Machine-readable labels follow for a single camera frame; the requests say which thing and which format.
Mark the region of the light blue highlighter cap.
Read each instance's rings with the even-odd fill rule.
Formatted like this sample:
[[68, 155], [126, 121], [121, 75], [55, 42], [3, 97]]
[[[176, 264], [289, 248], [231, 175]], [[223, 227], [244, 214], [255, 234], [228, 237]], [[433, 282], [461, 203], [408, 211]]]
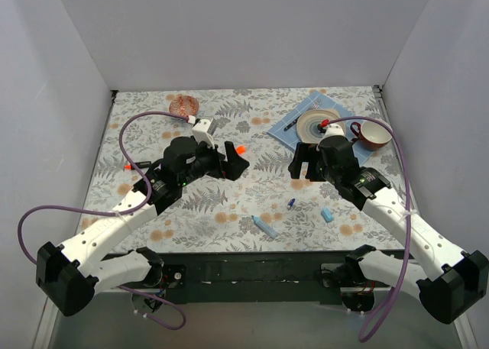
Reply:
[[324, 208], [321, 211], [321, 215], [324, 218], [325, 222], [327, 223], [332, 222], [334, 220], [332, 213], [327, 208]]

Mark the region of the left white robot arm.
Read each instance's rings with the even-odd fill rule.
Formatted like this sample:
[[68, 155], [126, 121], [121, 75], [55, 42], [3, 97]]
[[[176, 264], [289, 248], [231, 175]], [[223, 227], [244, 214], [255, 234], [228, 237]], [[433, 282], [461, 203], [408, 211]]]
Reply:
[[225, 142], [225, 153], [219, 153], [193, 137], [173, 139], [162, 158], [114, 207], [113, 216], [97, 220], [58, 246], [47, 242], [38, 250], [37, 285], [65, 316], [80, 312], [107, 289], [133, 282], [158, 286], [164, 262], [149, 248], [110, 260], [106, 255], [178, 201], [184, 186], [204, 176], [235, 181], [248, 166], [230, 141]]

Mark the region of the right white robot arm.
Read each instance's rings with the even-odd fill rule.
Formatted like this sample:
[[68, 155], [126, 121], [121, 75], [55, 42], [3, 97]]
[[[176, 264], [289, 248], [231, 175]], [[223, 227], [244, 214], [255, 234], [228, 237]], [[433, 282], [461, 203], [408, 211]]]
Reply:
[[437, 321], [452, 323], [486, 295], [488, 258], [479, 250], [466, 252], [409, 210], [385, 176], [359, 165], [345, 137], [297, 144], [288, 167], [292, 178], [300, 177], [303, 163], [308, 180], [331, 183], [344, 200], [403, 243], [424, 272], [415, 278], [413, 293]]

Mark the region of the light blue highlighter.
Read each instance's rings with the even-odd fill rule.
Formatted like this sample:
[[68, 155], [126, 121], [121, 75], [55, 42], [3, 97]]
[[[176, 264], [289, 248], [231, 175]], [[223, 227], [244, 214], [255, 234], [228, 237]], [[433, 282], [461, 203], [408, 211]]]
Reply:
[[269, 238], [275, 239], [277, 237], [278, 233], [260, 217], [253, 215], [252, 220]]

